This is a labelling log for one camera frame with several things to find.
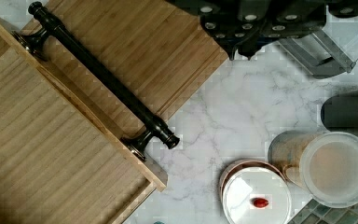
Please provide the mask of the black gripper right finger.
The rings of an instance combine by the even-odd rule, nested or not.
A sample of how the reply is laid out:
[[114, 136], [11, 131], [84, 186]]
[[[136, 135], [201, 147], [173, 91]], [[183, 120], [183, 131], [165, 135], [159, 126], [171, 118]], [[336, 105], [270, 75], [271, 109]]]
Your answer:
[[321, 30], [326, 12], [341, 19], [358, 16], [358, 0], [240, 0], [239, 6], [245, 37], [238, 53], [248, 60], [280, 38], [299, 38]]

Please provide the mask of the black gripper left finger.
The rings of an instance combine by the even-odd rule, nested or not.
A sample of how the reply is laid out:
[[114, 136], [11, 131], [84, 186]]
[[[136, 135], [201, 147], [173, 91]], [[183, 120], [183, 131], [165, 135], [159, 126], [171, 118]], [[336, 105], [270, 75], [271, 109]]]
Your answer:
[[198, 16], [200, 26], [233, 61], [235, 53], [250, 60], [262, 47], [259, 21], [238, 19], [240, 0], [167, 0], [184, 12]]

